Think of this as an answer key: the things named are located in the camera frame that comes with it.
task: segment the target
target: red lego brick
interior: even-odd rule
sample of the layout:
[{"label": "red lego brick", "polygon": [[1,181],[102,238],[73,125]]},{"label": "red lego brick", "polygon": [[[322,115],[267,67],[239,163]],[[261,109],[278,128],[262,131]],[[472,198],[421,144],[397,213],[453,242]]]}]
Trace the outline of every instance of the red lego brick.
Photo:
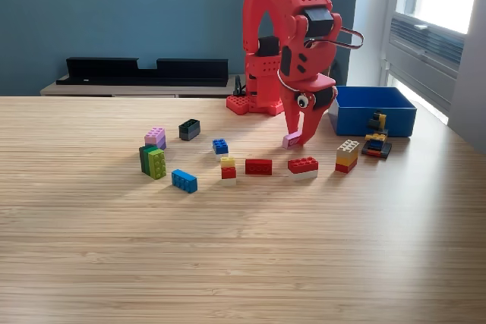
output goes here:
[{"label": "red lego brick", "polygon": [[349,165],[349,167],[336,163],[336,171],[348,174],[356,166],[357,163],[358,163],[357,159],[351,165]]},{"label": "red lego brick", "polygon": [[226,98],[226,108],[238,115],[244,115],[248,113],[250,108],[250,99],[247,96],[228,96]]},{"label": "red lego brick", "polygon": [[304,172],[315,171],[319,169],[319,162],[312,157],[306,159],[292,159],[288,163],[288,167],[293,174],[302,174]]},{"label": "red lego brick", "polygon": [[370,155],[370,156],[381,157],[381,151],[374,151],[372,149],[369,149],[368,151],[366,151],[366,154]]},{"label": "red lego brick", "polygon": [[221,168],[221,178],[223,180],[226,180],[228,178],[236,178],[236,168],[235,167]]},{"label": "red lego brick", "polygon": [[245,162],[246,175],[272,175],[271,159],[247,159]]}]

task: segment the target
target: stacked lego bricks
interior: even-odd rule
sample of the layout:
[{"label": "stacked lego bricks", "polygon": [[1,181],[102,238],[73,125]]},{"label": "stacked lego bricks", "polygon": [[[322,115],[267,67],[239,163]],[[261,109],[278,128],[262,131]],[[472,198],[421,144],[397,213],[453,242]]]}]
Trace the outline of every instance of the stacked lego bricks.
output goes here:
[{"label": "stacked lego bricks", "polygon": [[236,185],[236,161],[234,157],[221,158],[221,183],[225,186]]},{"label": "stacked lego bricks", "polygon": [[200,122],[196,119],[189,119],[179,125],[179,138],[182,140],[192,140],[200,133]]},{"label": "stacked lego bricks", "polygon": [[294,181],[316,178],[319,173],[319,162],[313,157],[292,159],[287,165],[289,177]]},{"label": "stacked lego bricks", "polygon": [[154,127],[145,135],[145,146],[139,149],[142,172],[154,180],[167,175],[166,157],[163,151],[165,148],[167,148],[165,129]]},{"label": "stacked lego bricks", "polygon": [[359,143],[347,140],[337,149],[336,171],[348,174],[358,163]]},{"label": "stacked lego bricks", "polygon": [[373,114],[373,118],[368,121],[368,128],[370,128],[373,133],[367,134],[365,137],[366,143],[361,150],[363,155],[381,157],[382,159],[388,158],[392,149],[392,144],[387,143],[388,130],[385,129],[386,122],[387,116],[380,110],[377,110]]}]

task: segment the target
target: pink lego brick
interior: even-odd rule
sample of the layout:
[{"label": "pink lego brick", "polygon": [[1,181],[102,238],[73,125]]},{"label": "pink lego brick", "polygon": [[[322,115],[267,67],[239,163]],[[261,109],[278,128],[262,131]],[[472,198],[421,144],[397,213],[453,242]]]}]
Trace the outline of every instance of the pink lego brick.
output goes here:
[{"label": "pink lego brick", "polygon": [[159,142],[157,142],[157,144],[145,143],[145,146],[157,146],[157,148],[164,150],[167,148],[166,136],[164,136]]},{"label": "pink lego brick", "polygon": [[301,135],[302,135],[302,132],[297,131],[295,133],[292,133],[292,134],[285,136],[283,138],[282,147],[285,148],[285,149],[289,149],[289,148],[293,147],[298,142],[298,139],[301,137]]},{"label": "pink lego brick", "polygon": [[145,135],[145,144],[158,144],[166,136],[166,130],[161,127],[154,127]]}]

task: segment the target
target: red 3d-printed part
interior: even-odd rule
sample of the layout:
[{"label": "red 3d-printed part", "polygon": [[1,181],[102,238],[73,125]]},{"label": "red 3d-printed part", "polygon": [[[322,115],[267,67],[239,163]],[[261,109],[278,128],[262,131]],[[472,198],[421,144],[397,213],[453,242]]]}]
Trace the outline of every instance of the red 3d-printed part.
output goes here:
[{"label": "red 3d-printed part", "polygon": [[271,159],[247,159],[245,161],[246,175],[272,175]]},{"label": "red 3d-printed part", "polygon": [[250,99],[247,96],[228,96],[226,98],[226,108],[238,115],[245,115],[250,109]]},{"label": "red 3d-printed part", "polygon": [[221,168],[221,178],[223,180],[226,180],[228,178],[236,178],[236,168],[235,167]]},{"label": "red 3d-printed part", "polygon": [[315,171],[319,169],[319,162],[312,157],[306,159],[292,159],[288,163],[291,173],[301,174],[304,172]]}]

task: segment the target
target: blue plastic box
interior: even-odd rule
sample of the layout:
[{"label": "blue plastic box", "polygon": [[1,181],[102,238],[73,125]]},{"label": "blue plastic box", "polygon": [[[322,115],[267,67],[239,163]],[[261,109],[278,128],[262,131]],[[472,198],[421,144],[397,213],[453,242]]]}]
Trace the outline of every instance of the blue plastic box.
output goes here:
[{"label": "blue plastic box", "polygon": [[329,108],[338,136],[365,136],[377,110],[387,115],[389,137],[410,137],[417,108],[395,87],[337,87],[339,95]]}]

